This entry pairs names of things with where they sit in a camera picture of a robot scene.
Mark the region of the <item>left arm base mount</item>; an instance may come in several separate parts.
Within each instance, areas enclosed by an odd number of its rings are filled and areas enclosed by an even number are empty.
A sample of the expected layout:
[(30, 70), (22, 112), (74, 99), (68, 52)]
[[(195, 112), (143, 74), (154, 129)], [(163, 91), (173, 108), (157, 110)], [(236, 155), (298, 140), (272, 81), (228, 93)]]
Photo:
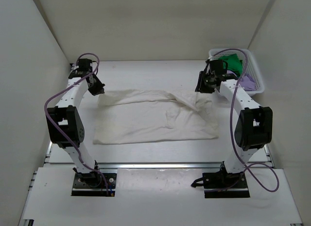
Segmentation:
[(116, 192), (117, 173), (103, 173), (102, 176), (96, 172), (88, 174), (75, 174), (71, 196), (96, 196), (114, 197)]

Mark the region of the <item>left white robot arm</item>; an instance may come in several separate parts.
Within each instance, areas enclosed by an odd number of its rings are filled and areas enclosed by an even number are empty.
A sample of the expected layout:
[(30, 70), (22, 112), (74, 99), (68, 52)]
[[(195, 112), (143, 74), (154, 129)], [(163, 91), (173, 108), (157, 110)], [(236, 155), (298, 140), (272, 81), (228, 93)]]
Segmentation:
[(78, 112), (86, 92), (93, 96), (104, 93), (105, 84), (97, 77), (98, 67), (99, 61), (80, 57), (71, 68), (67, 87), (44, 105), (51, 142), (70, 156), (80, 178), (99, 175), (97, 162), (84, 145), (85, 129)]

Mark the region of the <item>cream white t-shirt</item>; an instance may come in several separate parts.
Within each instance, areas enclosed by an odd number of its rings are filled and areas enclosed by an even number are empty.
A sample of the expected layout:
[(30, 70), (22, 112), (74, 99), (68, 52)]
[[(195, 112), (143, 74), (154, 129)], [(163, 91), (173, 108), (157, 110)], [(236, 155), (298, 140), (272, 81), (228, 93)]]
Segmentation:
[(215, 139), (212, 97), (192, 91), (114, 90), (99, 96), (94, 144)]

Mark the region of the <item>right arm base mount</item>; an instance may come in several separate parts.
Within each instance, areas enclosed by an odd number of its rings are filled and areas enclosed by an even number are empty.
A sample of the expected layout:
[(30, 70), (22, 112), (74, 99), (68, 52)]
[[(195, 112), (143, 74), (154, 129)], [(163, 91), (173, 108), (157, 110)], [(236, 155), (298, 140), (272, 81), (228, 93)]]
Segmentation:
[(202, 177), (194, 180), (190, 186), (203, 187), (206, 199), (250, 198), (244, 172), (228, 173), (224, 163), (217, 172), (202, 173)]

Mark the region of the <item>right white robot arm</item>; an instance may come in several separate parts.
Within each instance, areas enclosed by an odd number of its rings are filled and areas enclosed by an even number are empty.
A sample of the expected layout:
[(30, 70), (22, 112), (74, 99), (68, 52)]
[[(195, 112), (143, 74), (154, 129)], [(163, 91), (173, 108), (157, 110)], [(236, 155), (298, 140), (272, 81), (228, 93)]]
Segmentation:
[(254, 101), (234, 74), (227, 73), (227, 62), (206, 61), (195, 89), (200, 93), (218, 92), (231, 102), (230, 136), (232, 154), (224, 161), (228, 174), (241, 173), (250, 158), (272, 140), (273, 112)]

